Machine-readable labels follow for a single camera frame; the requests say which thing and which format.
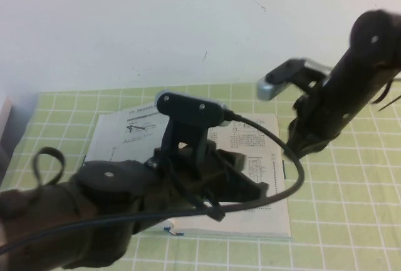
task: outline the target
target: book page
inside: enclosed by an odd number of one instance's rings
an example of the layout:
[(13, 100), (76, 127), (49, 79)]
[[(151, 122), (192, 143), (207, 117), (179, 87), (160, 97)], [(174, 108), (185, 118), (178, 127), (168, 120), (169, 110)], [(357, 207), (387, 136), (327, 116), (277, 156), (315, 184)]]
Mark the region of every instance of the book page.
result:
[(100, 115), (85, 161), (144, 163), (161, 146), (168, 122), (153, 103)]
[[(243, 114), (243, 116), (278, 136), (278, 121), (275, 115)], [(217, 143), (218, 148), (245, 154), (247, 158), (243, 173), (254, 182), (268, 183), (269, 196), (285, 189), (281, 149), (266, 135), (244, 123), (234, 121), (227, 127), (211, 128), (208, 137)], [(179, 218), (174, 229), (178, 232), (192, 229), (194, 233), (291, 236), (287, 200), (250, 211), (228, 213), (221, 222), (206, 216)]]

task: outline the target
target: green cutting mat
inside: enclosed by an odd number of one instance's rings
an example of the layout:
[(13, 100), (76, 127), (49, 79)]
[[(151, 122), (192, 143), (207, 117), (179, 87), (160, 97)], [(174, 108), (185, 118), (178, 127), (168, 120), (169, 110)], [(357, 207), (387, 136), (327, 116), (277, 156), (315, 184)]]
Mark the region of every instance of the green cutting mat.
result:
[[(66, 155), (67, 180), (82, 163), (99, 114), (151, 102), (161, 89), (40, 95), (1, 189), (35, 187), (31, 157), (43, 146)], [(290, 88), (262, 102), (250, 83), (170, 89), (219, 99), (238, 113), (276, 113), (284, 140), (300, 95)], [(399, 94), (396, 83), (389, 98)], [(124, 258), (104, 271), (401, 270), (401, 105), (377, 109), (365, 108), (327, 149), (303, 158), (306, 182), (289, 198), (291, 242), (145, 232), (133, 236)], [(41, 159), (47, 180), (58, 167)], [(290, 162), (285, 167), (290, 186), (296, 170)]]

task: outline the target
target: screw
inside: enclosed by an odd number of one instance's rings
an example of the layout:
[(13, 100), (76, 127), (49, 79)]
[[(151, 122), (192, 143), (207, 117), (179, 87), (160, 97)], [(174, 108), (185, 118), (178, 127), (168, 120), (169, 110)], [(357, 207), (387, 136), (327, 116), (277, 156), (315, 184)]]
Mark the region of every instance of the screw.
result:
[(372, 39), (370, 40), (370, 42), (371, 42), (372, 44), (376, 43), (377, 41), (378, 41), (378, 36), (377, 36), (377, 35), (375, 35), (374, 37), (372, 37)]

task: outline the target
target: book illustration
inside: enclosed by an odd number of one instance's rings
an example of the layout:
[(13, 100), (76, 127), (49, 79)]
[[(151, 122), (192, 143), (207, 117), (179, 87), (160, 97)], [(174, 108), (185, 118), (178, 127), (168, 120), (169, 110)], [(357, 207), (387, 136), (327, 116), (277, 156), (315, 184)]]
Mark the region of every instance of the book illustration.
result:
[(128, 125), (127, 126), (127, 129), (129, 130), (129, 131), (126, 131), (127, 133), (131, 133), (131, 132), (138, 132), (138, 131), (142, 131), (142, 130), (148, 130), (148, 129), (153, 129), (153, 128), (155, 128), (156, 127), (156, 125), (155, 124), (152, 124), (152, 123), (144, 123), (144, 124), (142, 124), (142, 125), (138, 125), (138, 124), (136, 124), (136, 123), (134, 123), (134, 124), (132, 124), (132, 125)]
[[(257, 124), (262, 125), (264, 121), (262, 120), (257, 120)], [(241, 123), (241, 122), (232, 122), (232, 132), (236, 133), (237, 131), (242, 132), (249, 132), (249, 133), (261, 133), (259, 130), (256, 128), (253, 128), (252, 126), (249, 126), (248, 124)]]
[(251, 180), (256, 183), (261, 182), (264, 172), (266, 172), (266, 168), (262, 166), (261, 159), (248, 159), (248, 175)]

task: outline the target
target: black cable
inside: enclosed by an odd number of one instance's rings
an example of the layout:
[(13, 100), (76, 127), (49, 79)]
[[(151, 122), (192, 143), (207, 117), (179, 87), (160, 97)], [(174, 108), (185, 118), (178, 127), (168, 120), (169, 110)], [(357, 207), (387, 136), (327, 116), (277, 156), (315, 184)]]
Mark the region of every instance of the black cable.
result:
[(168, 218), (177, 218), (177, 217), (189, 217), (189, 216), (200, 216), (200, 215), (208, 215), (211, 213), (231, 213), (231, 212), (238, 212), (241, 210), (250, 210), (253, 208), (265, 206), (272, 204), (274, 202), (280, 201), (284, 198), (289, 197), (293, 193), (299, 190), (302, 186), (302, 183), (305, 179), (305, 171), (302, 167), (301, 162), (299, 161), (298, 157), (295, 153), (277, 136), (271, 133), (269, 130), (265, 129), (261, 125), (243, 118), (235, 114), (232, 111), (228, 111), (226, 113), (226, 120), (227, 121), (238, 121), (248, 124), (249, 126), (254, 127), (255, 129), (259, 130), (260, 132), (264, 133), (270, 139), (272, 139), (275, 143), (277, 143), (283, 150), (284, 154), (295, 164), (295, 167), (298, 171), (298, 179), (287, 190), (277, 193), (273, 196), (265, 198), (263, 201), (261, 200), (253, 200), (246, 203), (237, 203), (231, 205), (225, 205), (221, 207), (208, 207), (208, 208), (201, 208), (199, 210), (172, 210), (167, 212), (154, 212), (154, 213), (122, 213), (116, 215), (109, 215), (104, 217), (96, 217), (89, 220), (78, 221), (66, 225), (61, 225), (53, 228), (48, 228), (42, 230), (37, 233), (33, 233), (32, 235), (22, 238), (19, 241), (11, 242), (3, 245), (0, 247), (0, 255), (3, 255), (7, 252), (14, 250), (15, 248), (21, 247), (27, 243), (31, 243), (35, 240), (48, 237), (50, 235), (55, 235), (67, 230), (81, 230), (88, 227), (102, 227), (105, 225), (116, 225), (120, 223), (127, 223), (127, 222), (136, 222), (141, 220), (161, 220), (161, 219), (168, 219)]

